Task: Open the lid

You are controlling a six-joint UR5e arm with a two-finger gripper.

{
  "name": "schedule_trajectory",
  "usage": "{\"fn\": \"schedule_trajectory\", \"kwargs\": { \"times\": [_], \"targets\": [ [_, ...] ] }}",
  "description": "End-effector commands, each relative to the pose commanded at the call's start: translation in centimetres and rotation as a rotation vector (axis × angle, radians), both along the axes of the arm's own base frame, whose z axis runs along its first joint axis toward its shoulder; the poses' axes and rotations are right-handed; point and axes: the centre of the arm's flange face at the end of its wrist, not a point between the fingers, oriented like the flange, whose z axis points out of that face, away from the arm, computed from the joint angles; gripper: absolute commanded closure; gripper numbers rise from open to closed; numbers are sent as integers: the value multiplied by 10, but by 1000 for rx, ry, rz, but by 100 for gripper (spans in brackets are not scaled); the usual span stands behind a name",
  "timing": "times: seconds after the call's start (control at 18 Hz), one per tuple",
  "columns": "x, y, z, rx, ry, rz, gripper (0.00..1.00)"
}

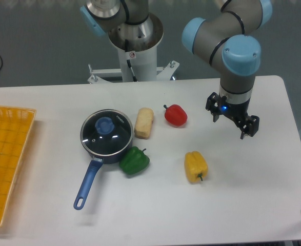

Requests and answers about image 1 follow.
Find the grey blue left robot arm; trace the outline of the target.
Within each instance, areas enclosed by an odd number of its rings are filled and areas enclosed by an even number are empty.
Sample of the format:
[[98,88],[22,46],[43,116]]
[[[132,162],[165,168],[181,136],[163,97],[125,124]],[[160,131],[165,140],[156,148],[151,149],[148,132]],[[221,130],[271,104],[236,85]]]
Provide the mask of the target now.
[[[149,12],[148,1],[87,1],[80,11],[91,31],[107,35],[116,48],[124,81],[159,78],[157,45],[164,31],[161,21]],[[219,92],[206,102],[214,120],[223,115],[242,135],[253,136],[259,117],[247,110],[261,47],[250,33],[268,21],[272,5],[270,1],[226,1],[220,12],[212,21],[200,17],[189,21],[182,43],[220,74]]]

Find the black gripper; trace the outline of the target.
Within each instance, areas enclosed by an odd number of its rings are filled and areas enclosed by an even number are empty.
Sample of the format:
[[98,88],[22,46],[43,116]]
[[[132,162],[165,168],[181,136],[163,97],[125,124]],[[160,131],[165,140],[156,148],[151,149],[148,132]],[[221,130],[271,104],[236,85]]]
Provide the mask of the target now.
[[237,123],[241,130],[240,139],[246,135],[253,137],[259,130],[260,118],[248,115],[252,89],[241,94],[228,92],[223,87],[219,88],[219,95],[213,92],[206,101],[205,109],[209,111],[216,122],[221,115]]

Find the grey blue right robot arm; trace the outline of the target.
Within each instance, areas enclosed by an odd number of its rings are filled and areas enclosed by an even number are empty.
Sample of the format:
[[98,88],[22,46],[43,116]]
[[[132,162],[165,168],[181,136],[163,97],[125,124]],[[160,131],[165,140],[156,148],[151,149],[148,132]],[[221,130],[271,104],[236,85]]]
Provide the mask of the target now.
[[201,17],[184,27],[182,43],[192,54],[220,74],[220,88],[207,103],[214,118],[224,115],[247,120],[255,74],[260,67],[261,46],[251,33],[267,23],[271,1],[225,1],[213,20]]

